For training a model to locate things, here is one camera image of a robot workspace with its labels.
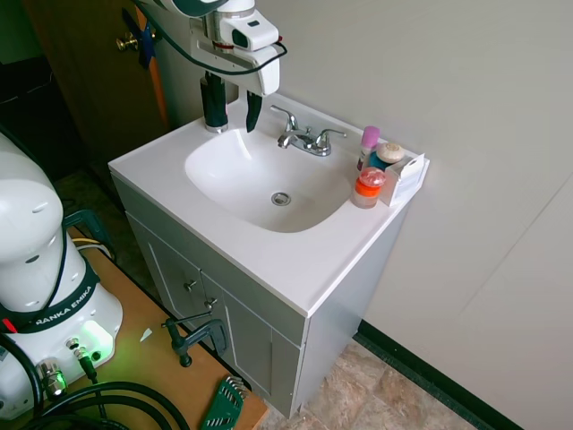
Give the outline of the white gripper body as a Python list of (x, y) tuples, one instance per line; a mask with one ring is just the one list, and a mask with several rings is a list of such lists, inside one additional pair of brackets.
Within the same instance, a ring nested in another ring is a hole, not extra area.
[(202, 33), (192, 33), (190, 53), (194, 59), (209, 66), (211, 73), (256, 95), (269, 96), (279, 88), (278, 59), (258, 71), (246, 73), (277, 56), (278, 51), (274, 47), (254, 52), (238, 47), (223, 49), (215, 47)]

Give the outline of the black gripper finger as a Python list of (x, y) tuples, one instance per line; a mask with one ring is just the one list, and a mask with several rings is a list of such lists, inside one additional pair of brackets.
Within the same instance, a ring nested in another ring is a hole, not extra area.
[(225, 111), (225, 83), (214, 73), (206, 72), (207, 82), (207, 108), (210, 113), (223, 113)]
[(246, 92), (246, 101), (247, 116), (245, 119), (245, 128), (246, 131), (250, 133), (255, 129), (261, 114), (263, 97), (248, 90)]

